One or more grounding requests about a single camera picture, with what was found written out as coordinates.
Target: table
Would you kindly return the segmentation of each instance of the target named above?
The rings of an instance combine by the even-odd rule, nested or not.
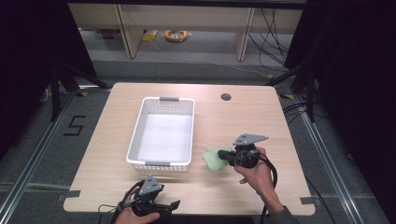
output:
[[[230,101],[221,99],[223,93]],[[147,96],[188,97],[195,100],[195,121],[190,170],[182,174],[136,171],[126,154],[142,100]],[[211,173],[202,159],[208,147],[231,146],[241,133],[268,135],[256,146],[265,147],[278,172],[276,191],[294,215],[310,216],[313,204],[289,128],[273,87],[117,83],[93,132],[71,186],[80,190],[67,198],[68,212],[96,212],[100,204],[117,204],[134,183],[153,174],[164,184],[157,203],[181,200],[174,214],[259,215],[263,203],[248,184],[240,185],[233,167]]]

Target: light wood tabletop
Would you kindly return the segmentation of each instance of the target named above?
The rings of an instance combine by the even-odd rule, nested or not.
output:
[[[223,93],[231,100],[221,99]],[[187,173],[137,171],[126,161],[139,109],[145,97],[185,97],[195,101],[192,158]],[[208,147],[232,147],[241,133],[267,135],[265,147],[278,173],[276,192],[294,215],[310,216],[313,204],[276,91],[272,87],[117,83],[93,132],[71,186],[78,197],[66,198],[68,212],[96,212],[101,204],[117,203],[136,182],[149,174],[164,184],[156,203],[181,200],[173,214],[259,215],[263,202],[233,167],[209,172],[202,159]]]

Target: white plastic basket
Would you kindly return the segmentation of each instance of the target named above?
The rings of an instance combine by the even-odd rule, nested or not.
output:
[[[187,172],[194,106],[190,98],[144,98],[126,160],[137,170]]]

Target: green cloth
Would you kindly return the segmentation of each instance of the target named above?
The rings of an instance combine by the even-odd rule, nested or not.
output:
[[[210,172],[216,172],[217,170],[221,169],[222,167],[228,164],[227,161],[221,160],[219,158],[218,151],[219,150],[233,150],[232,147],[208,147],[206,152],[202,156],[206,163],[206,167]]]

